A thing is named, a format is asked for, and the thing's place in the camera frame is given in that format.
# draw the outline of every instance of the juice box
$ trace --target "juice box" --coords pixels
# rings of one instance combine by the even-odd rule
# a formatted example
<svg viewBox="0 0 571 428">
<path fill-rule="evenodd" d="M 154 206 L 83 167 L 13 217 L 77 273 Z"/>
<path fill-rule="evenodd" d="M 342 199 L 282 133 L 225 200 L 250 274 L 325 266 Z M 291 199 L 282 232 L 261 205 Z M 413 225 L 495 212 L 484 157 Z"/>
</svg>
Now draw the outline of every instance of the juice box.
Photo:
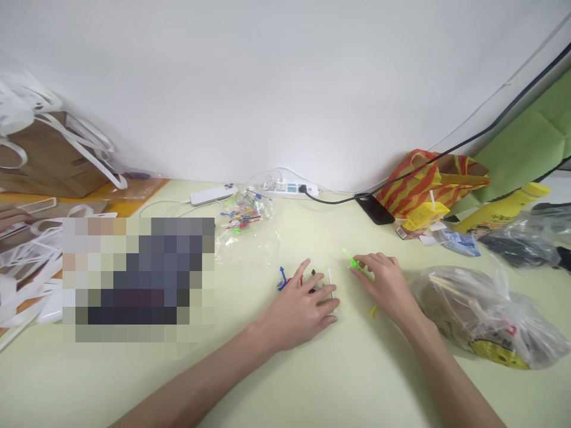
<svg viewBox="0 0 571 428">
<path fill-rule="evenodd" d="M 450 210 L 441 202 L 424 202 L 409 213 L 406 221 L 396 229 L 396 232 L 404 240 L 418 238 L 426 229 L 442 220 L 448 212 Z"/>
</svg>

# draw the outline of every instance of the red and yellow striped bag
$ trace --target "red and yellow striped bag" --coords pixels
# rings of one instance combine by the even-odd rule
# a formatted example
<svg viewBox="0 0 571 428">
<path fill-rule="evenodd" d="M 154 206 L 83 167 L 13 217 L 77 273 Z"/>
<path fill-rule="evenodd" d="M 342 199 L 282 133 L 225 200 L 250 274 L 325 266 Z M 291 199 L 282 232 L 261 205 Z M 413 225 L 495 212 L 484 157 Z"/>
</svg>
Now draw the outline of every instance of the red and yellow striped bag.
<svg viewBox="0 0 571 428">
<path fill-rule="evenodd" d="M 423 163 L 438 156 L 426 150 L 409 152 L 389 180 L 414 171 Z M 446 155 L 414 174 L 396 181 L 377 194 L 377 200 L 396 218 L 406 218 L 408 213 L 423 202 L 434 199 L 448 208 L 476 189 L 490 184 L 488 170 L 472 158 L 463 155 Z"/>
</svg>

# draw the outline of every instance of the pixelated area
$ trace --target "pixelated area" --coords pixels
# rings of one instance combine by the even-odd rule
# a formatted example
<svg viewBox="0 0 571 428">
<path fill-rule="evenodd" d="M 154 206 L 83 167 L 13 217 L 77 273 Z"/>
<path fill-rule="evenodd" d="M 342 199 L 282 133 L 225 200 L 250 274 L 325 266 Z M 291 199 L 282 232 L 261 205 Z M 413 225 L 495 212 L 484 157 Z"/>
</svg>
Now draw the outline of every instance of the pixelated area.
<svg viewBox="0 0 571 428">
<path fill-rule="evenodd" d="M 214 325 L 214 218 L 65 218 L 63 236 L 68 339 L 191 343 Z"/>
</svg>

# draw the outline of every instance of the smartphone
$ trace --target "smartphone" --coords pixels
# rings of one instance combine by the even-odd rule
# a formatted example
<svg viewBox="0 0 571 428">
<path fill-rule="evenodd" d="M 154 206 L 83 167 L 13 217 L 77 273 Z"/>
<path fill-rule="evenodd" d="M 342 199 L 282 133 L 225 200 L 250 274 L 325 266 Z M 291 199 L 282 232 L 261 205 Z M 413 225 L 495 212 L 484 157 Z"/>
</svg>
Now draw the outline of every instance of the smartphone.
<svg viewBox="0 0 571 428">
<path fill-rule="evenodd" d="M 359 197 L 357 194 L 355 196 L 358 204 L 376 225 L 394 223 L 393 215 L 373 195 Z"/>
</svg>

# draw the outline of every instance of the left hand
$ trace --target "left hand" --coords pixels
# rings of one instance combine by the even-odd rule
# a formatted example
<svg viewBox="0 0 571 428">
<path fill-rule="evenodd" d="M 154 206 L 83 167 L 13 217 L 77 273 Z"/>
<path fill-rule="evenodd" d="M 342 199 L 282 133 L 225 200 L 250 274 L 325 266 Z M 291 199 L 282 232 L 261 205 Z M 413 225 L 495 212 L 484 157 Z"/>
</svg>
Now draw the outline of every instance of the left hand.
<svg viewBox="0 0 571 428">
<path fill-rule="evenodd" d="M 307 259 L 299 266 L 266 312 L 251 325 L 275 353 L 309 342 L 337 321 L 336 316 L 329 314 L 339 306 L 339 299 L 334 298 L 322 303 L 322 300 L 335 291 L 335 285 L 326 285 L 309 294 L 309 290 L 324 277 L 323 273 L 317 273 L 302 286 L 299 285 L 309 262 Z"/>
<path fill-rule="evenodd" d="M 16 223 L 33 223 L 37 219 L 26 211 L 14 207 L 0 208 L 0 232 Z"/>
</svg>

